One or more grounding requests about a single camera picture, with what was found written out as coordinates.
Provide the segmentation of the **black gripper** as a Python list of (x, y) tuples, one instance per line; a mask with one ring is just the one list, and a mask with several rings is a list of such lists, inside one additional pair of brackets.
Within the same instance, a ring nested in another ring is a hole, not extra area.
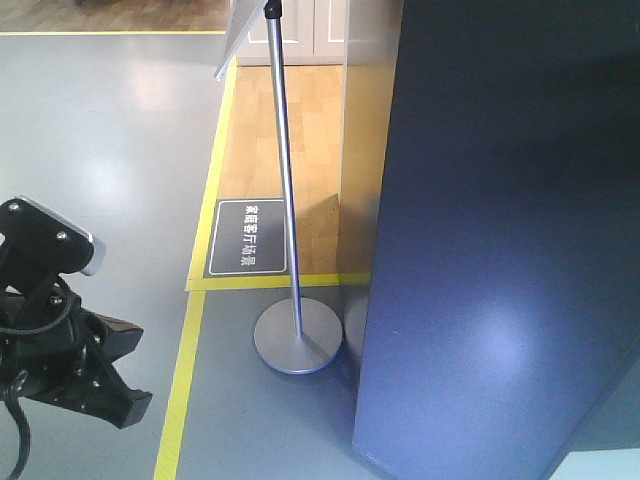
[(38, 286), (1, 281), (1, 401), (26, 397), (105, 420), (139, 423), (153, 394), (131, 389), (110, 363), (133, 352), (144, 330), (82, 306), (61, 278)]

